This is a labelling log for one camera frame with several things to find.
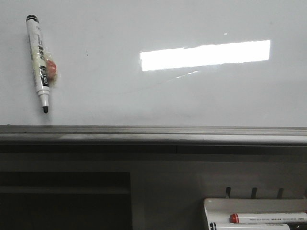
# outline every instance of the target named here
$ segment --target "white marker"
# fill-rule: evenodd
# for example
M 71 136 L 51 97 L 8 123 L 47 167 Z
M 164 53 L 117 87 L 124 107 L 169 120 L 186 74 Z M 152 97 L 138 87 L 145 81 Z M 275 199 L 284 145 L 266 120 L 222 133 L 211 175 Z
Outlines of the white marker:
M 304 223 L 306 212 L 272 212 L 272 213 L 234 213 L 230 215 L 232 223 Z
M 26 24 L 30 40 L 36 92 L 42 102 L 44 113 L 46 114 L 48 113 L 49 107 L 50 88 L 47 78 L 47 68 L 42 43 L 42 35 L 40 33 L 40 27 L 36 16 L 27 16 Z
M 210 230 L 307 230 L 307 224 L 231 224 L 210 223 Z

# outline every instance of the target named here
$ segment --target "black marker cap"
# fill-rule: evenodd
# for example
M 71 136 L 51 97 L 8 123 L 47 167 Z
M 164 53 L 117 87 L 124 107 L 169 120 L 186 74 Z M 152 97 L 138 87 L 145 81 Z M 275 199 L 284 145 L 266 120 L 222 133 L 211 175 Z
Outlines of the black marker cap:
M 44 109 L 44 113 L 48 113 L 48 106 L 43 106 L 43 109 Z
M 290 230 L 307 230 L 307 224 L 302 223 L 302 224 L 288 224 Z
M 36 17 L 35 15 L 29 15 L 29 16 L 27 16 L 27 19 L 26 19 L 25 21 L 28 21 L 28 20 L 30 20 L 30 19 L 33 19 L 34 21 L 38 22 L 38 19 L 37 19 L 37 17 Z
M 210 223 L 210 230 L 216 230 L 216 223 Z

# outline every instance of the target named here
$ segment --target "white marker holder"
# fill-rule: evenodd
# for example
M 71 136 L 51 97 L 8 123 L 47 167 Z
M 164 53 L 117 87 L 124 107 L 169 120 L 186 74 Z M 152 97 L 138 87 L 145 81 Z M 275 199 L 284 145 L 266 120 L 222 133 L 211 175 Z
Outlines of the white marker holder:
M 211 222 L 230 223 L 230 215 L 237 212 L 299 212 L 307 210 L 307 199 L 224 199 L 207 198 L 203 202 L 206 230 Z

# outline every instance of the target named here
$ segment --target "marker holder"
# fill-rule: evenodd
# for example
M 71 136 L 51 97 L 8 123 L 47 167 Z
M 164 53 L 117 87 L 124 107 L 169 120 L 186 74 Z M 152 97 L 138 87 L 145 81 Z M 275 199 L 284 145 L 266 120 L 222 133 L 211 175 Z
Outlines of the marker holder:
M 307 199 L 230 199 L 207 198 L 203 202 L 204 226 L 211 222 L 229 223 L 237 212 L 298 212 L 307 210 Z

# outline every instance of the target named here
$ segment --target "marker cap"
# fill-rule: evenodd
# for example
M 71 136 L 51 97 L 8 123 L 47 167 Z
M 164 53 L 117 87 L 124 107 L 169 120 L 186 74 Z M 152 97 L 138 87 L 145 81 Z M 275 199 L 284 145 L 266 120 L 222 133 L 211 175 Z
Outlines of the marker cap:
M 213 223 L 210 223 L 210 230 L 214 230 Z
M 28 20 L 30 20 L 30 19 L 33 19 L 34 21 L 38 22 L 38 19 L 37 19 L 37 17 L 36 17 L 35 15 L 29 15 L 29 16 L 27 16 L 27 19 L 26 19 L 25 21 L 28 21 Z
M 230 215 L 230 222 L 231 223 L 239 223 L 239 218 L 238 218 L 238 214 L 234 213 L 232 215 Z

